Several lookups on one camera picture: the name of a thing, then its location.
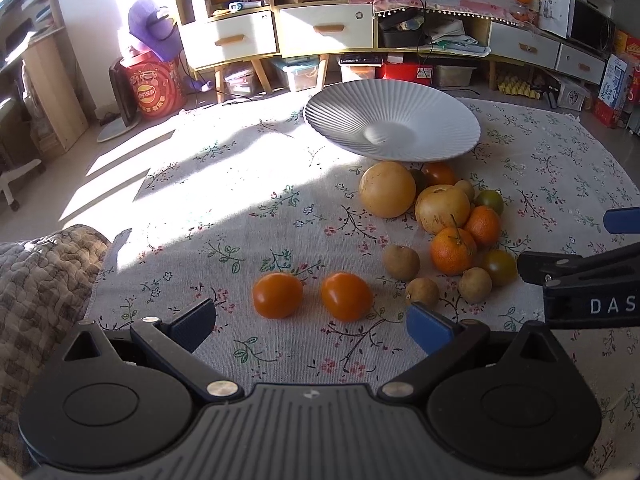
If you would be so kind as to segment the black microwave oven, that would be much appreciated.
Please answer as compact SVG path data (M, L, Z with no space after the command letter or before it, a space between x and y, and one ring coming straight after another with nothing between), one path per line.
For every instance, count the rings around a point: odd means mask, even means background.
M539 0L538 27L600 53L613 47L613 21L582 0Z

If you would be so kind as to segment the green lime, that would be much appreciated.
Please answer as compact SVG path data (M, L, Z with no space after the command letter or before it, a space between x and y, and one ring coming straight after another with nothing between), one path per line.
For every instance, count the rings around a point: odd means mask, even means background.
M486 188L486 190L480 191L477 196L474 198L475 206L484 206L495 211L498 216L501 216L503 213L504 203L501 194L498 191L490 190Z

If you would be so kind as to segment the wooden shelf cabinet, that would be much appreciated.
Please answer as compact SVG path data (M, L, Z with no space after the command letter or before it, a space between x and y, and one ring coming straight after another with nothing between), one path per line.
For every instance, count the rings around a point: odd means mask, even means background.
M276 0L174 0L172 10L183 46L180 64L190 87L232 96L224 70L246 63L258 88L272 92L265 59L279 53L274 24Z

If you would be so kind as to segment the small kiwi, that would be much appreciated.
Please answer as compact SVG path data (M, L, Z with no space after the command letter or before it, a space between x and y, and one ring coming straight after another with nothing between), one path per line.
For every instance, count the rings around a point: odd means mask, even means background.
M475 198L475 190L473 188L473 185L467 181L467 180L459 180L455 185L455 188L457 188L458 190L462 191L466 197L468 198L468 200L470 202L472 202Z

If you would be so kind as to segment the smooth mandarin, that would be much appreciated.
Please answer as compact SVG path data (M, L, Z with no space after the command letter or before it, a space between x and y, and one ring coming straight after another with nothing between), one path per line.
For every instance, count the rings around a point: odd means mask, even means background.
M488 248L497 244L500 238L500 217L490 207L476 206L464 229L472 235L477 246Z

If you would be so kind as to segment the dark green-brown tomato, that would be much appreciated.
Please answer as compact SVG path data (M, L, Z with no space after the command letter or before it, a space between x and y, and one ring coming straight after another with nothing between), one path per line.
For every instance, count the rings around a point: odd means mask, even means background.
M514 257L504 250L488 250L480 258L480 266L489 274L492 284L497 287L509 285L518 277Z

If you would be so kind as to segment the white ribbed plate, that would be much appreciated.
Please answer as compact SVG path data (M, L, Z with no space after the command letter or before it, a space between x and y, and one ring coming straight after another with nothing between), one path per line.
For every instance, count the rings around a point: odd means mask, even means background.
M413 82L363 79L309 99L306 123L352 153L395 162L440 162L472 151L480 123L462 102Z

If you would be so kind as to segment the white office chair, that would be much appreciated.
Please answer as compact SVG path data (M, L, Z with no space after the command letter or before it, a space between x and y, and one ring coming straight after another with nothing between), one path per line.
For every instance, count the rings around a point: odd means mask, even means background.
M35 158L22 166L2 172L0 176L1 192L12 211L18 211L20 209L20 203L13 196L11 183L25 177L26 174L32 170L38 170L40 174L42 174L46 171L46 166L44 166L41 159Z

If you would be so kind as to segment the white wooden drawer cabinet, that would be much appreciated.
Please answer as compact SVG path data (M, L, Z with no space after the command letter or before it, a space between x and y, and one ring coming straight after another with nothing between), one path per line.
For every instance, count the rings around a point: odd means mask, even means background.
M282 58L318 55L317 88L326 82L332 54L375 48L374 16L369 3L349 2L280 6L274 22Z

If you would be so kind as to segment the orange tomato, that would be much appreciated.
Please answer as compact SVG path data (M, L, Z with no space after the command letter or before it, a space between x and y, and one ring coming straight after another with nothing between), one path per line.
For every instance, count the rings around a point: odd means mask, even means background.
M320 296L329 314L344 323L360 320L373 304L369 285L358 275L346 272L325 278L320 287Z
M287 318L298 310L303 298L303 284L281 272L264 275L252 289L254 308L264 318Z

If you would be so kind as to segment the brown kiwi large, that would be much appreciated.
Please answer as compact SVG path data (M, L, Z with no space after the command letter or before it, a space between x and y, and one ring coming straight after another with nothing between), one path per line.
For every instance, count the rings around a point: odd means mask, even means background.
M387 274L398 281L410 282L420 271L420 257L410 247L388 245L383 252L383 266Z

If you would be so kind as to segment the purple plush toy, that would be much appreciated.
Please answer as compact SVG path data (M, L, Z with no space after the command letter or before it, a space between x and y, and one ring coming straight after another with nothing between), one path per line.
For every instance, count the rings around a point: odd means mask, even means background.
M152 0L136 1L128 12L129 32L162 62L173 61L182 51L177 23Z

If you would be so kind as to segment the mandarin with stem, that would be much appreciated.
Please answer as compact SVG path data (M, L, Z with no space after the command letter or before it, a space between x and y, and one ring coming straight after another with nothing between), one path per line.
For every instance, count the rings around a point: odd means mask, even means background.
M442 229L431 241L430 255L437 271L460 275L472 268L477 247L472 235L464 229L450 226Z

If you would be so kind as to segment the red box under cabinet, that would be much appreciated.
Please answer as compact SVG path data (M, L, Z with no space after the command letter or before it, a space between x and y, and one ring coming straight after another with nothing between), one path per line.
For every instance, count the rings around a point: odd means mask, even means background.
M380 79L401 80L430 86L433 83L433 66L419 63L384 63L376 71Z

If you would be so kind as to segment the red printed bucket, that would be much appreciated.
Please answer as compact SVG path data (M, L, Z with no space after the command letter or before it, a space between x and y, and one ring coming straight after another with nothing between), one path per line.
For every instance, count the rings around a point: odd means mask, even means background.
M133 58L122 58L120 65L144 117L166 117L186 104L177 60L163 62L148 51Z

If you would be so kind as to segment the quilted brown blanket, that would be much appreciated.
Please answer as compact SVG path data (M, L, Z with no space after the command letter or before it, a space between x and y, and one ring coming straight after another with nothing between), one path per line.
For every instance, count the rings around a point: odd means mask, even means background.
M16 472L30 458L18 412L56 346L85 314L111 242L90 226L1 244L1 459Z

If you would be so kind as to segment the floral tablecloth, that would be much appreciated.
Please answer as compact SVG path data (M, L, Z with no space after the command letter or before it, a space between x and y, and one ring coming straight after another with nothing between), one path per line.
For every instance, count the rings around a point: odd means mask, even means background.
M437 272L431 237L413 214L376 218L358 196L370 160L344 151L304 121L306 96L209 106L169 122L96 280L88 317L120 330L213 299L217 318L198 357L244 388L256 382L365 382L378 387L422 358L405 329L405 286L382 263L388 245L413 248L439 287L438 310L513 332L544 315L538 287L515 281L468 304ZM591 256L628 244L603 224L634 206L638 183L574 117L481 100L468 107L482 136L454 171L504 201L498 246ZM295 276L298 310L264 318L254 284ZM344 323L323 307L334 273L356 274L373 294L369 312Z

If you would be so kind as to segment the round yellow pear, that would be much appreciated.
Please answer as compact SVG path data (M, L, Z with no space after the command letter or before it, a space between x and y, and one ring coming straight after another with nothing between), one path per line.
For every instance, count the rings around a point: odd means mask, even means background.
M399 162L377 162L361 177L358 190L363 208L374 216L390 219L404 214L416 198L410 171Z

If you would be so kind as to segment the wooden desk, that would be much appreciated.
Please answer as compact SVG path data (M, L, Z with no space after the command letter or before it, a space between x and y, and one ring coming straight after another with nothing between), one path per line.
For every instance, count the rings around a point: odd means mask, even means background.
M82 110L70 77L64 67L56 40L65 27L49 27L42 32L30 30L4 58L1 73L21 63L26 75L26 89L32 90L51 131L32 134L39 154L52 160L67 153L88 130L89 122Z

